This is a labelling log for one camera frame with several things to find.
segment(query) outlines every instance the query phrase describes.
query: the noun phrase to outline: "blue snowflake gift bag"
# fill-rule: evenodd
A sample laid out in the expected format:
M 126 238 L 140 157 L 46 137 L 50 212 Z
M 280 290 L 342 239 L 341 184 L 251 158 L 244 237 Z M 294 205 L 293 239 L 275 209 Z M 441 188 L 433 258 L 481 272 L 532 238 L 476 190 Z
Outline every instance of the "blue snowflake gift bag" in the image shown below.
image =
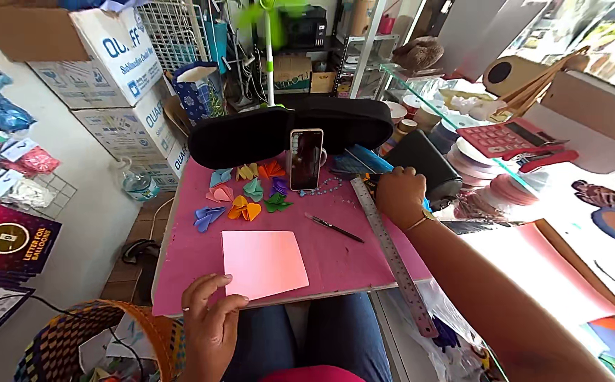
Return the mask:
M 192 125 L 227 114 L 216 63 L 197 61 L 184 65 L 173 74 L 172 84 Z

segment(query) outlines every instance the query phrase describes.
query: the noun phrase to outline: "pink origami heart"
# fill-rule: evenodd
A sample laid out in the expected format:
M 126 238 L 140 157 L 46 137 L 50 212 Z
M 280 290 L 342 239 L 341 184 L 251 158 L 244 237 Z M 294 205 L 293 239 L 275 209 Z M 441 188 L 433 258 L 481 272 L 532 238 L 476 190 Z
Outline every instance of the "pink origami heart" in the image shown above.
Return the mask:
M 224 184 L 219 184 L 218 186 L 208 189 L 206 198 L 216 203 L 220 203 L 221 201 L 232 202 L 232 199 L 234 199 L 234 193 L 230 187 L 227 187 Z

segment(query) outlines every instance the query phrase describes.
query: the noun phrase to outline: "white fan pole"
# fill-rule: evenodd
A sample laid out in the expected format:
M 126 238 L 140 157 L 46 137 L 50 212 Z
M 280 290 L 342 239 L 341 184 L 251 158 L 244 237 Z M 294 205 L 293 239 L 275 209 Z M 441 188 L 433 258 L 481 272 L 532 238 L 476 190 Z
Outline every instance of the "white fan pole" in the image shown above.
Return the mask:
M 265 11 L 265 42 L 268 45 L 268 106 L 274 105 L 274 63 L 272 62 L 272 36 L 270 35 L 269 13 Z

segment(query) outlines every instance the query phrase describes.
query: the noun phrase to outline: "smartphone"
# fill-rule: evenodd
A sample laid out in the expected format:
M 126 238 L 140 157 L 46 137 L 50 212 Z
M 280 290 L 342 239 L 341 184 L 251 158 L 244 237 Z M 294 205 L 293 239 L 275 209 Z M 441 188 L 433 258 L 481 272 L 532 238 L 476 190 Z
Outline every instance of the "smartphone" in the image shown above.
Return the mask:
M 321 128 L 297 128 L 289 134 L 289 188 L 292 191 L 319 187 L 324 131 Z

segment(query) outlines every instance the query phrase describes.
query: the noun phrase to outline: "stack of boxes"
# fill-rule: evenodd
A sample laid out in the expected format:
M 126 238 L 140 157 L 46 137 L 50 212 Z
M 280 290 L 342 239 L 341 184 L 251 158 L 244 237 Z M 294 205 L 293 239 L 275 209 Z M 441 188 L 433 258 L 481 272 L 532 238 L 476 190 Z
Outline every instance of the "stack of boxes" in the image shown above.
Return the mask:
M 110 154 L 131 158 L 162 190 L 175 191 L 189 152 L 163 114 L 174 93 L 138 11 L 0 4 L 6 56 L 26 61 Z

